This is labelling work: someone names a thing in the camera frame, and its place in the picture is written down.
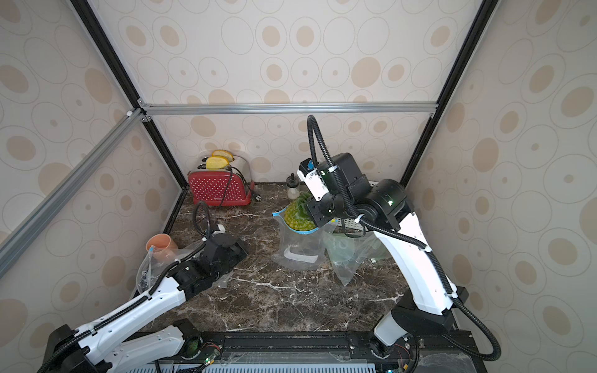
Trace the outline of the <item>clear zip-top bag blue slider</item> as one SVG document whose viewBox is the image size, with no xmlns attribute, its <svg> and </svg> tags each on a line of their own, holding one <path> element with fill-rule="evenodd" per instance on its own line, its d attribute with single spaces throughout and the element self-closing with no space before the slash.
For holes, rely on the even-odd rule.
<svg viewBox="0 0 597 373">
<path fill-rule="evenodd" d="M 152 248 L 136 275 L 137 292 L 157 293 L 162 281 L 173 278 L 190 299 L 223 281 L 246 257 L 242 242 L 228 236 L 203 239 L 182 250 Z"/>
</svg>

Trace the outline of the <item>blue-zip bag with pineapple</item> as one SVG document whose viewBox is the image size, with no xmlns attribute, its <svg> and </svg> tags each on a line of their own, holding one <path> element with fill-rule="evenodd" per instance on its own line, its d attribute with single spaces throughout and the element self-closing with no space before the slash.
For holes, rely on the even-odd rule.
<svg viewBox="0 0 597 373">
<path fill-rule="evenodd" d="M 325 234 L 334 231 L 332 224 L 309 231 L 296 231 L 284 220 L 286 208 L 274 212 L 272 217 L 279 225 L 279 250 L 272 256 L 272 260 L 290 270 L 316 270 L 326 261 L 326 245 L 323 242 Z"/>
</svg>

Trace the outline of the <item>green-zip bag with pineapple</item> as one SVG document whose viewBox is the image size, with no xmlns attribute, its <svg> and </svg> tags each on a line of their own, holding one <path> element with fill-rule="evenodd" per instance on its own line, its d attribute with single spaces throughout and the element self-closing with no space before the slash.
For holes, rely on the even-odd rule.
<svg viewBox="0 0 597 373">
<path fill-rule="evenodd" d="M 374 264 L 390 258 L 387 248 L 372 232 L 367 232 L 359 238 L 324 233 L 323 245 L 334 273 L 343 286 L 348 286 L 362 264 Z"/>
</svg>

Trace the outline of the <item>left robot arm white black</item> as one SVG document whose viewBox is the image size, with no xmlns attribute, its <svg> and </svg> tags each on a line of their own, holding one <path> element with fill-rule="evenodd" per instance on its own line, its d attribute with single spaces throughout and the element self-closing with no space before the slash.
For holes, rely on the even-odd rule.
<svg viewBox="0 0 597 373">
<path fill-rule="evenodd" d="M 135 337 L 135 333 L 177 306 L 210 289 L 248 255 L 243 239 L 219 233 L 197 243 L 166 266 L 155 284 L 112 312 L 48 338 L 41 372 L 126 372 L 179 354 L 197 334 L 185 323 Z"/>
</svg>

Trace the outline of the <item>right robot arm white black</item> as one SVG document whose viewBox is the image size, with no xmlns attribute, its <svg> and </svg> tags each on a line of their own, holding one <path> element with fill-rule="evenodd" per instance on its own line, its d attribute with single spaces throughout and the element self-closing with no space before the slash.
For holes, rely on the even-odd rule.
<svg viewBox="0 0 597 373">
<path fill-rule="evenodd" d="M 312 194 L 307 202 L 309 217 L 318 227 L 335 218 L 352 219 L 358 225 L 369 222 L 366 230 L 388 250 L 409 287 L 373 329 L 371 348 L 384 355 L 385 348 L 407 335 L 448 334 L 454 324 L 453 312 L 468 293 L 438 273 L 438 261 L 430 258 L 432 249 L 405 189 L 396 180 L 370 183 L 349 153 L 333 160 L 339 182 L 326 163 L 315 166 L 306 159 L 298 167 L 298 177 Z"/>
</svg>

